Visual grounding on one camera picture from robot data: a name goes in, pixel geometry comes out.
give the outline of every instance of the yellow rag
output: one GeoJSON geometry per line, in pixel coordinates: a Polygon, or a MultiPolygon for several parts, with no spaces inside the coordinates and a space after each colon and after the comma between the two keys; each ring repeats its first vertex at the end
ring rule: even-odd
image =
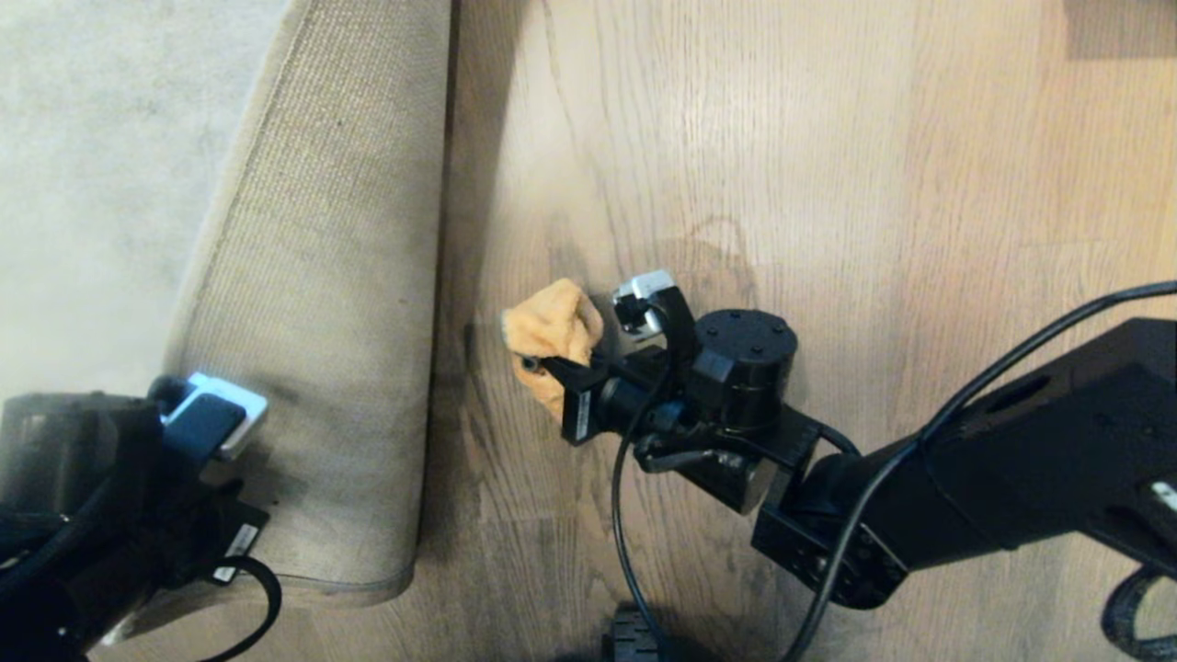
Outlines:
{"type": "Polygon", "coordinates": [[[603,330],[600,313],[567,278],[503,311],[503,339],[507,349],[518,355],[512,362],[516,377],[557,421],[564,416],[564,386],[540,366],[528,370],[525,359],[559,356],[588,365],[603,330]]]}

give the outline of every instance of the label sticker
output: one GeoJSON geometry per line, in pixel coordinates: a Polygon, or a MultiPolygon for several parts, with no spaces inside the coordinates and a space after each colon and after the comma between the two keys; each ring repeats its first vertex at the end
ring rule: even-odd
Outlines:
{"type": "MultiPolygon", "coordinates": [[[[258,537],[258,531],[259,529],[252,524],[241,524],[241,528],[237,530],[237,536],[233,537],[233,542],[225,550],[225,556],[241,556],[245,554],[250,549],[250,545],[253,544],[253,538],[258,537]]],[[[213,572],[213,578],[219,582],[231,582],[235,575],[237,568],[218,568],[213,572]]]]}
{"type": "Polygon", "coordinates": [[[1157,481],[1152,483],[1152,494],[1157,495],[1165,505],[1177,511],[1177,490],[1173,486],[1163,481],[1157,481]]]}
{"type": "Polygon", "coordinates": [[[577,408],[577,441],[588,436],[588,408],[592,405],[592,391],[580,393],[580,406],[577,408]]]}

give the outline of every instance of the gray carpet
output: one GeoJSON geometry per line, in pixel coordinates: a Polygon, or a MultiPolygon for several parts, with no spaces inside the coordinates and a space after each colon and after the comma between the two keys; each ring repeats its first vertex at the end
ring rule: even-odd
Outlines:
{"type": "Polygon", "coordinates": [[[0,6],[0,398],[155,376],[284,7],[0,6]]]}

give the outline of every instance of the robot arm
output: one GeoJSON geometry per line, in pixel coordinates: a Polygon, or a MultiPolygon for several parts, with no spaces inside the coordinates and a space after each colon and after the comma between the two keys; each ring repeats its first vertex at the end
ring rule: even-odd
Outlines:
{"type": "Polygon", "coordinates": [[[244,556],[268,516],[238,501],[240,481],[200,482],[232,458],[266,400],[220,379],[161,378],[147,398],[28,395],[0,422],[0,661],[75,661],[157,591],[197,580],[261,581],[244,556]]]}
{"type": "Polygon", "coordinates": [[[1142,648],[1129,636],[1145,580],[1177,578],[1177,322],[1129,320],[977,399],[918,445],[863,457],[784,404],[798,347],[784,319],[722,310],[696,320],[665,272],[623,286],[614,310],[625,331],[663,333],[666,347],[588,368],[540,362],[565,385],[568,442],[625,431],[644,470],[678,471],[740,512],[760,504],[752,545],[814,590],[852,523],[830,594],[850,608],[882,605],[916,570],[1082,531],[1145,568],[1109,602],[1109,638],[1141,658],[1177,658],[1173,641],[1142,648]],[[823,437],[843,452],[811,468],[823,437]]]}

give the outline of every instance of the black cable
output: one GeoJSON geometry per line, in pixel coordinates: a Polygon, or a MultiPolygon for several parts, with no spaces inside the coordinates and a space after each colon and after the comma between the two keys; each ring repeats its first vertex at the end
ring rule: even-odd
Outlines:
{"type": "Polygon", "coordinates": [[[1157,569],[1142,565],[1108,596],[1099,620],[1112,646],[1145,662],[1177,660],[1177,635],[1145,640],[1136,636],[1136,613],[1149,589],[1163,576],[1157,569]]]}
{"type": "Polygon", "coordinates": [[[855,502],[855,507],[851,509],[850,515],[846,517],[846,522],[842,527],[842,531],[838,534],[838,541],[830,554],[830,558],[826,560],[825,576],[822,577],[822,584],[817,593],[813,594],[813,600],[810,602],[809,611],[805,614],[805,621],[802,622],[802,627],[793,637],[793,643],[789,647],[789,651],[785,653],[784,657],[782,657],[782,662],[797,662],[800,660],[800,656],[805,654],[805,650],[813,641],[813,635],[817,634],[817,628],[822,622],[822,617],[825,615],[825,609],[830,604],[830,597],[833,594],[833,587],[838,580],[838,572],[842,569],[842,560],[846,556],[846,549],[850,547],[850,538],[853,536],[855,530],[858,529],[858,524],[863,517],[863,511],[866,510],[866,504],[870,502],[871,496],[875,495],[878,486],[886,479],[887,476],[891,475],[892,471],[895,471],[899,464],[907,459],[907,457],[910,457],[917,448],[927,448],[932,443],[930,439],[935,438],[940,428],[943,428],[950,418],[956,416],[959,410],[969,403],[969,400],[977,397],[977,395],[980,393],[985,386],[990,385],[1010,368],[1057,337],[1063,331],[1066,331],[1079,322],[1083,322],[1084,319],[1118,304],[1175,293],[1177,293],[1177,280],[1168,280],[1163,283],[1153,283],[1151,285],[1142,285],[1139,287],[1131,287],[1119,292],[1112,292],[1111,294],[1089,302],[1063,317],[1059,317],[1055,322],[1044,326],[1037,333],[1026,338],[1019,345],[1006,352],[1005,356],[997,359],[980,375],[965,384],[964,388],[957,391],[956,395],[952,396],[938,412],[936,412],[936,416],[933,416],[932,419],[920,429],[919,433],[916,435],[912,441],[903,445],[885,464],[879,468],[879,470],[863,489],[863,492],[858,496],[858,501],[855,502]]]}
{"type": "Polygon", "coordinates": [[[825,423],[822,423],[822,431],[819,432],[819,436],[833,444],[833,448],[846,455],[852,455],[855,457],[863,456],[863,454],[858,450],[858,446],[855,445],[855,442],[850,441],[850,437],[843,435],[825,423]]]}
{"type": "MultiPolygon", "coordinates": [[[[660,322],[665,326],[666,313],[658,306],[652,306],[651,310],[658,315],[660,322]]],[[[630,446],[633,444],[633,433],[637,431],[641,419],[645,418],[646,412],[650,411],[650,406],[657,402],[658,397],[666,388],[666,384],[670,383],[670,376],[673,371],[673,363],[671,360],[673,355],[670,350],[671,347],[667,347],[669,356],[666,368],[663,369],[663,373],[658,378],[658,383],[650,390],[646,398],[641,400],[641,405],[638,406],[633,418],[630,419],[630,424],[626,426],[625,433],[621,435],[621,443],[617,448],[617,459],[613,461],[613,481],[611,489],[613,542],[617,544],[617,558],[621,563],[621,575],[625,576],[625,584],[630,587],[630,594],[633,596],[633,603],[637,605],[641,617],[645,618],[646,625],[650,627],[650,635],[654,637],[656,642],[658,642],[658,648],[660,650],[666,648],[666,634],[654,618],[653,613],[650,610],[650,604],[646,603],[646,597],[643,595],[641,588],[638,585],[638,580],[633,574],[633,565],[630,563],[630,551],[625,544],[625,527],[621,523],[621,471],[625,469],[625,456],[629,452],[630,446]]]]}
{"type": "Polygon", "coordinates": [[[245,570],[258,580],[262,590],[266,591],[266,618],[261,622],[261,625],[253,631],[253,634],[238,642],[237,646],[230,648],[220,655],[213,655],[212,657],[201,660],[200,662],[226,662],[227,660],[232,660],[246,650],[250,650],[253,648],[253,644],[258,643],[261,641],[261,637],[266,636],[271,625],[273,625],[274,621],[278,620],[278,613],[282,609],[282,585],[278,583],[278,577],[274,576],[274,571],[271,570],[265,563],[250,556],[227,556],[225,558],[218,558],[217,562],[212,563],[207,571],[201,572],[201,575],[211,575],[218,568],[237,568],[238,570],[245,570]]]}

